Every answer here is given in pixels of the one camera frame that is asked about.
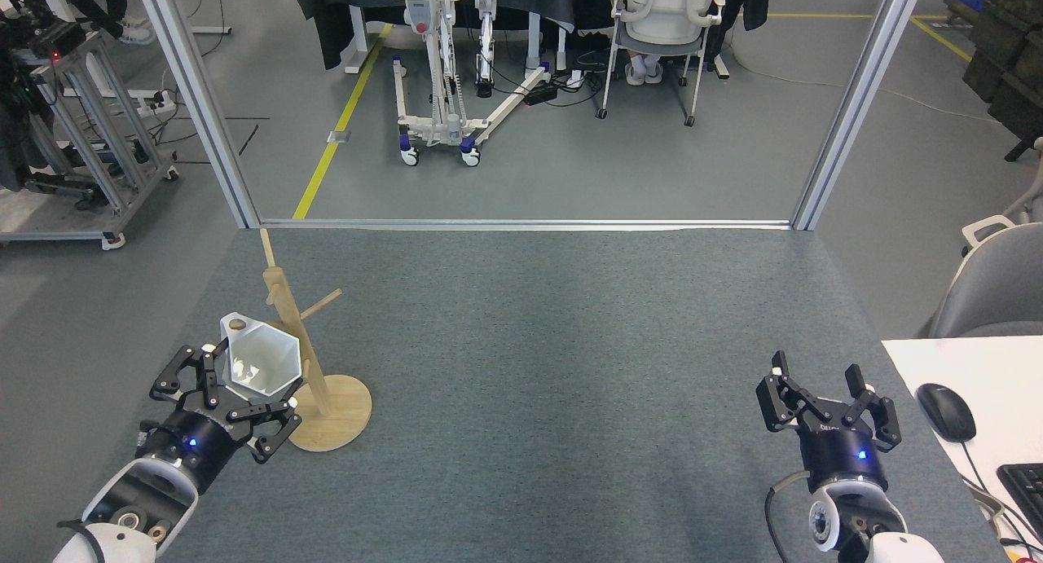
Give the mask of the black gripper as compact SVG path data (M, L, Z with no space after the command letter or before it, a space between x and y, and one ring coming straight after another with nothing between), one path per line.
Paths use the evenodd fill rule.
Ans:
M228 345L216 345L213 350L183 346L154 380L150 398L178 400L185 393L179 373L185 367L194 367L196 389L193 391L204 392L207 408L219 407L220 389L224 385L218 381L215 362L227 349ZM275 433L253 434L254 426L271 421L278 422ZM240 447L246 446L254 462L263 465L299 425L297 400L292 397L233 407L228 411L228 421L220 414L177 406L161 423L140 421L139 433L143 436L139 439L139 455L141 458L154 455L171 463L180 460L181 471L193 481L198 493L204 494Z
M886 489L884 470L877 448L890 452L902 440L893 400L878 395L865 382L860 366L850 365L844 374L853 403L844 414L844 425L852 427L819 422L799 424L797 418L802 410L811 411L820 419L816 397L790 377L785 351L776 351L771 362L770 374L755 389L761 415L769 432L798 427L803 465L811 474L806 482L808 491L812 493L833 480L859 476ZM867 424L856 424L865 411L873 420L873 439L872 430Z

